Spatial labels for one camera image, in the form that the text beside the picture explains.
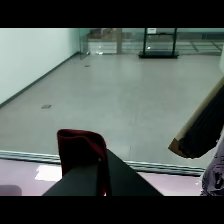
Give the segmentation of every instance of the black baseboard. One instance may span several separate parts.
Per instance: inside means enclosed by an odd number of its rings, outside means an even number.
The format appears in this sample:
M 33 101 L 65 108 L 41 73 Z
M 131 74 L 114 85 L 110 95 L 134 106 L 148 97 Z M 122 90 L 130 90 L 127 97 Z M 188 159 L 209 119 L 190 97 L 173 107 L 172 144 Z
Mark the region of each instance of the black baseboard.
M 41 76 L 40 78 L 38 78 L 37 80 L 35 80 L 31 84 L 29 84 L 28 86 L 26 86 L 25 88 L 23 88 L 22 90 L 20 90 L 18 93 L 14 94 L 9 99 L 7 99 L 3 103 L 1 103 L 0 104 L 0 108 L 4 107 L 7 103 L 9 103 L 10 101 L 14 100 L 17 96 L 19 96 L 20 94 L 22 94 L 23 92 L 25 92 L 26 90 L 28 90 L 29 88 L 31 88 L 37 82 L 41 81 L 46 76 L 50 75 L 54 70 L 56 70 L 57 68 L 59 68 L 60 66 L 62 66 L 65 62 L 67 62 L 68 60 L 70 60 L 71 58 L 73 58 L 73 57 L 75 57 L 75 56 L 77 56 L 79 54 L 80 54 L 80 52 L 78 51 L 78 52 L 74 53 L 73 55 L 71 55 L 69 58 L 67 58 L 64 61 L 62 61 L 60 64 L 58 64 L 57 66 L 55 66 L 54 68 L 52 68 L 49 72 L 47 72 L 45 75 Z

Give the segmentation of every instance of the floor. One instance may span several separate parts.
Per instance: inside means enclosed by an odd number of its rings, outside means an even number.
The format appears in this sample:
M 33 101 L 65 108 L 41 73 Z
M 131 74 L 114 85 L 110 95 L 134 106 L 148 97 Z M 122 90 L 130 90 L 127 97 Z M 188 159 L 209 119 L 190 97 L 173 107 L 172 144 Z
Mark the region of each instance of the floor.
M 198 177 L 139 173 L 164 196 L 199 196 Z M 41 196 L 61 179 L 61 167 L 0 160 L 0 196 Z
M 204 54 L 215 53 L 221 54 L 223 48 L 223 40 L 220 41 L 177 41 L 176 50 L 181 55 L 187 54 Z M 146 49 L 153 51 L 172 51 L 172 41 L 170 42 L 147 42 Z M 143 48 L 141 41 L 123 41 L 122 53 L 126 54 L 138 54 Z M 89 41 L 89 51 L 91 54 L 115 54 L 117 49 L 117 43 L 115 41 L 105 40 L 91 40 Z
M 219 60 L 75 57 L 0 109 L 0 149 L 57 154 L 59 129 L 87 129 L 123 160 L 205 168 L 214 150 L 190 160 L 167 147 L 223 75 Z

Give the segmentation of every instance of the metal rack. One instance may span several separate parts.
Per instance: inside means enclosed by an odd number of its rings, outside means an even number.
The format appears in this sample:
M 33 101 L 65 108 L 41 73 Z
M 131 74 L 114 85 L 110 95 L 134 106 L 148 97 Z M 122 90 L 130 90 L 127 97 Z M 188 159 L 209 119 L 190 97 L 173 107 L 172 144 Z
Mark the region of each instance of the metal rack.
M 173 48 L 171 52 L 168 51 L 147 51 L 146 50 L 146 41 L 148 35 L 169 35 L 173 36 Z M 174 33 L 147 33 L 147 28 L 144 32 L 144 42 L 143 50 L 139 52 L 139 58 L 177 58 L 179 53 L 176 51 L 176 40 L 177 40 L 177 28 L 174 28 Z

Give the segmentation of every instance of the red cloth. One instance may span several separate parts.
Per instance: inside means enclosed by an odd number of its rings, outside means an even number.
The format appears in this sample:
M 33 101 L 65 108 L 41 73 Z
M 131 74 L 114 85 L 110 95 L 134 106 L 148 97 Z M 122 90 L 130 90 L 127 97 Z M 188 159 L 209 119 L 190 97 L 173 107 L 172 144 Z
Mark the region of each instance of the red cloth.
M 82 130 L 61 129 L 57 132 L 62 176 L 77 165 L 99 162 L 99 192 L 108 190 L 107 148 L 103 137 L 97 133 Z

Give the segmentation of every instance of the white sign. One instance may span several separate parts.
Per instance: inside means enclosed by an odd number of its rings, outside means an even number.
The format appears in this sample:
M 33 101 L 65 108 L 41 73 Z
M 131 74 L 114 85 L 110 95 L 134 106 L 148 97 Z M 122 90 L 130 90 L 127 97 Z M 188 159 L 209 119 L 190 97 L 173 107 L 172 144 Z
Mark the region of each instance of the white sign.
M 147 29 L 147 33 L 148 33 L 148 34 L 156 33 L 156 28 L 148 28 L 148 29 Z

